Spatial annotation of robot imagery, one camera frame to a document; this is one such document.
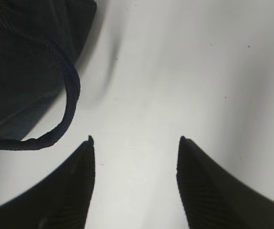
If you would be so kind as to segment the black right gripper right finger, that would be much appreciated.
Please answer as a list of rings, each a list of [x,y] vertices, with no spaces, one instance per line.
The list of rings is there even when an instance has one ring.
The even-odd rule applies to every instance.
[[[177,185],[191,229],[274,229],[274,201],[251,189],[180,138]]]

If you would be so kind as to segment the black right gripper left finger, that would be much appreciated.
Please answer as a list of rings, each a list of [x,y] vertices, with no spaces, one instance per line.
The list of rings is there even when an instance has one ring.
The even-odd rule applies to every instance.
[[[41,182],[0,206],[0,229],[83,229],[94,183],[90,136]]]

